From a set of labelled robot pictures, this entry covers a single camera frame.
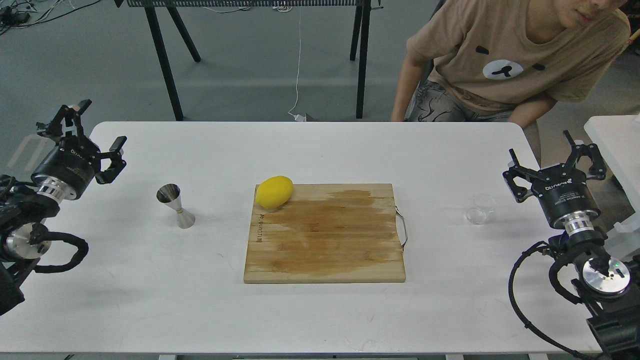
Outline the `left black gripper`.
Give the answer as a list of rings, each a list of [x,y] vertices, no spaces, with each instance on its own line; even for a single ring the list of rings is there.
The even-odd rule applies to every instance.
[[[126,136],[118,136],[107,152],[100,152],[85,135],[82,114],[91,104],[90,99],[71,107],[63,104],[50,122],[36,124],[38,136],[55,142],[55,148],[31,175],[37,194],[56,202],[76,200],[94,178],[100,185],[112,183],[126,167],[127,162],[122,159]],[[110,164],[101,170],[101,161],[105,159]]]

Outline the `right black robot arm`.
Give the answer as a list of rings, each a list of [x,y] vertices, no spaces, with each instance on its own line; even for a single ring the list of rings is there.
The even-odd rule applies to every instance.
[[[537,198],[548,225],[560,230],[548,241],[539,241],[522,252],[513,265],[508,284],[509,301],[525,328],[574,358],[588,355],[553,340],[527,319],[514,294],[515,274],[526,258],[540,253],[553,258],[548,271],[557,294],[574,305],[585,305],[587,325],[601,355],[609,360],[637,360],[640,346],[639,257],[614,258],[605,249],[606,233],[593,224],[601,210],[586,182],[606,177],[605,162],[598,145],[577,143],[564,131],[571,152],[566,162],[533,170],[519,163],[510,149],[512,162],[502,174],[514,200]]]

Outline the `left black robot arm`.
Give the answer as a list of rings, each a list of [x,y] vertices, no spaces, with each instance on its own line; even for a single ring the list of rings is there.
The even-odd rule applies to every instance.
[[[112,183],[126,166],[122,159],[125,136],[115,139],[107,152],[84,133],[82,114],[92,101],[62,105],[49,123],[37,123],[38,135],[54,141],[53,150],[36,167],[30,181],[1,176],[1,269],[0,312],[5,314],[25,301],[20,287],[32,272],[67,272],[84,260],[89,244],[72,234],[50,231],[45,220],[57,216],[63,200],[79,199],[92,180]],[[40,265],[53,242],[77,250],[66,264]]]

